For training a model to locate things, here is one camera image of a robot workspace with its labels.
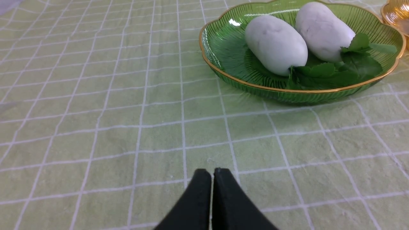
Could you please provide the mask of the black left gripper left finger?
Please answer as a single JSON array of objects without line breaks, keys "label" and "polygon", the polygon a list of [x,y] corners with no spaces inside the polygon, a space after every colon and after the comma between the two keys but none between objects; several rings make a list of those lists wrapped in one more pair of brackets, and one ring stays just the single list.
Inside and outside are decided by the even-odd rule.
[{"label": "black left gripper left finger", "polygon": [[207,230],[212,178],[206,169],[196,169],[188,187],[155,230]]}]

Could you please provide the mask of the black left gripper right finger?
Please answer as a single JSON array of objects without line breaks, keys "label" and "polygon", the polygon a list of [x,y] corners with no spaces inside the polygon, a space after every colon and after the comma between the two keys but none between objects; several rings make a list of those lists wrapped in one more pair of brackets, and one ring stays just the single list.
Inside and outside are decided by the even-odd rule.
[{"label": "black left gripper right finger", "polygon": [[213,230],[277,230],[241,189],[231,171],[216,168],[213,181]]}]

